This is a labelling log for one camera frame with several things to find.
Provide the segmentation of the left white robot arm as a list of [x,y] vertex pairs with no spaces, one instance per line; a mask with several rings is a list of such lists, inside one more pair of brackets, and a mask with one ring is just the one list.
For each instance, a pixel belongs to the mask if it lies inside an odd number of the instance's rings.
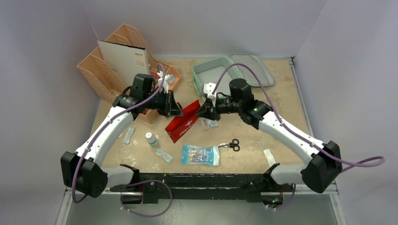
[[67,187],[93,198],[114,186],[122,185],[129,192],[139,188],[140,179],[131,166],[110,169],[101,166],[122,131],[144,110],[156,110],[165,117],[183,115],[165,78],[155,80],[150,75],[135,75],[132,85],[115,98],[106,118],[91,137],[74,152],[66,151],[62,155],[62,178]]

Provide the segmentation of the red first aid pouch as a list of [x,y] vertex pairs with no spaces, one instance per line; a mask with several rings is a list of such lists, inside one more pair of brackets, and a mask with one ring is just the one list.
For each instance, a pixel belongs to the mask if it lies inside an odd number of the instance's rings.
[[199,100],[193,101],[182,109],[183,116],[175,117],[165,127],[165,131],[173,143],[176,143],[182,136],[184,136],[198,120],[196,113],[199,108]]

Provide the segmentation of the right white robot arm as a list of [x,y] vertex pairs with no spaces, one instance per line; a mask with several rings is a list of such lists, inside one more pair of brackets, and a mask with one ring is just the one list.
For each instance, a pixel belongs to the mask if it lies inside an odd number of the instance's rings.
[[337,143],[324,143],[277,117],[270,105],[254,98],[251,86],[244,79],[231,80],[229,89],[230,94],[225,95],[215,92],[216,84],[204,84],[202,95],[206,99],[196,115],[220,120],[222,114],[237,113],[244,123],[271,135],[302,160],[298,165],[272,165],[263,179],[266,189],[274,191],[282,184],[295,183],[305,184],[312,191],[323,193],[342,172]]

